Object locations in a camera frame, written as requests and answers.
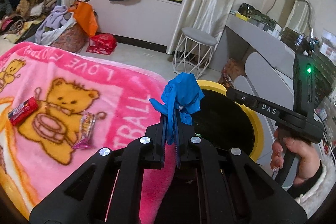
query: red bag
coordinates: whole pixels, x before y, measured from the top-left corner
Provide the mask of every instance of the red bag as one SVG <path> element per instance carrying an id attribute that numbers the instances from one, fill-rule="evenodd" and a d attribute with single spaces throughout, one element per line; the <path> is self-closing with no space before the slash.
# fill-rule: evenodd
<path id="1" fill-rule="evenodd" d="M 117 40 L 110 33 L 98 34 L 90 38 L 86 52 L 110 55 L 117 46 Z"/>

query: teddy bear print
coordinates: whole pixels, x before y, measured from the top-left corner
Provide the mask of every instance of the teddy bear print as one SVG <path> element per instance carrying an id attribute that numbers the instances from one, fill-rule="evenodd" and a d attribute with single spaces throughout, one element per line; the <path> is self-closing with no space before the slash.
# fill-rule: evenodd
<path id="1" fill-rule="evenodd" d="M 86 90 L 63 78 L 53 80 L 45 101 L 39 100 L 41 89 L 35 90 L 39 108 L 19 127 L 18 131 L 28 140 L 39 142 L 45 152 L 57 162 L 68 165 L 74 143 L 80 138 L 82 112 L 99 98 L 97 90 Z M 104 119 L 100 112 L 97 119 Z"/>
<path id="2" fill-rule="evenodd" d="M 0 72 L 0 92 L 10 83 L 12 83 L 16 78 L 19 78 L 21 75 L 15 76 L 26 62 L 21 59 L 12 60 L 9 65 Z"/>

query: cable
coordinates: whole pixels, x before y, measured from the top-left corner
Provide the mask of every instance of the cable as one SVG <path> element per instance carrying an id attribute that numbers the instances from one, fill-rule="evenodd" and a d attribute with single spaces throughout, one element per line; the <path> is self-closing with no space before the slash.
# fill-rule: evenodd
<path id="1" fill-rule="evenodd" d="M 325 125 L 325 123 L 324 123 L 324 121 L 321 119 L 321 117 L 320 117 L 320 115 L 314 110 L 314 113 L 317 115 L 317 117 L 320 119 L 320 121 L 321 121 L 321 123 L 323 124 L 323 127 L 324 127 L 324 135 L 325 135 L 325 139 L 328 141 L 328 138 L 327 138 L 327 128 L 326 128 L 326 125 Z M 334 155 L 334 153 L 333 153 L 333 150 L 332 150 L 332 147 L 331 147 L 331 144 L 329 143 L 328 144 L 328 146 L 329 146 L 329 149 L 330 149 L 330 153 L 331 153 L 331 155 L 332 155 L 332 157 L 333 157 L 333 160 L 334 160 L 334 164 L 336 164 L 336 158 L 335 158 L 335 155 Z"/>

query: gray cushion seat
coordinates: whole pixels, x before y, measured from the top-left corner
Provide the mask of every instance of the gray cushion seat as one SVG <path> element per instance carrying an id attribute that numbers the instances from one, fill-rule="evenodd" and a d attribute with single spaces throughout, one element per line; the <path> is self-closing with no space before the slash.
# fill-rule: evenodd
<path id="1" fill-rule="evenodd" d="M 187 38 L 190 38 L 191 40 L 194 40 L 200 44 L 209 47 L 214 47 L 217 44 L 217 40 L 214 37 L 198 29 L 186 27 L 182 29 L 182 32 Z"/>

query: red snack box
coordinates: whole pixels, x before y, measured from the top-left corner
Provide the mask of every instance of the red snack box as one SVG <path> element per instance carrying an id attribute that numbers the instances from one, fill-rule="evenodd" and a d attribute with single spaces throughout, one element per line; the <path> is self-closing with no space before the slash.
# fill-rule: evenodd
<path id="1" fill-rule="evenodd" d="M 13 109 L 8 113 L 8 118 L 13 126 L 19 124 L 26 119 L 30 114 L 39 108 L 37 101 L 34 97 L 29 98 L 24 103 Z"/>

